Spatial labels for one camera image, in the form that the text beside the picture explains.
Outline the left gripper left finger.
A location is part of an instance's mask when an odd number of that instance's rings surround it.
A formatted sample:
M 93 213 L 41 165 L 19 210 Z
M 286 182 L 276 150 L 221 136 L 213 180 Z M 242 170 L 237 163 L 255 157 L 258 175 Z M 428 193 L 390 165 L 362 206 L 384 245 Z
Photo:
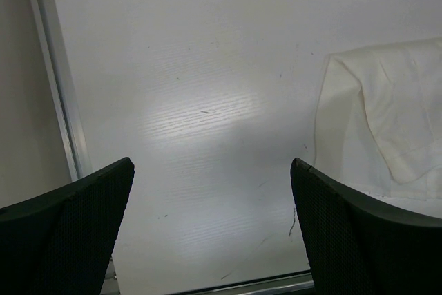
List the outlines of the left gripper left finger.
M 99 294 L 131 192 L 122 158 L 1 209 L 2 294 Z

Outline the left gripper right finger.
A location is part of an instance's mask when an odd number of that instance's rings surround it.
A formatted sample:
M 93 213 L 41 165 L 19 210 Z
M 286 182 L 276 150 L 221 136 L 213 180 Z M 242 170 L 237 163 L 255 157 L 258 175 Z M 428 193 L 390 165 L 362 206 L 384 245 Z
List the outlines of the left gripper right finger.
M 440 294 L 441 219 L 293 160 L 291 190 L 317 294 Z

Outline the white pleated skirt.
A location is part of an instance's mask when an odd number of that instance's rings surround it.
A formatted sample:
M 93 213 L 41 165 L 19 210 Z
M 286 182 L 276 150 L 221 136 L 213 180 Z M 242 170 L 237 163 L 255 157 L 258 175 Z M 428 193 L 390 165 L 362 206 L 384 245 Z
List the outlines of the white pleated skirt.
M 314 166 L 397 207 L 441 216 L 441 39 L 330 54 Z

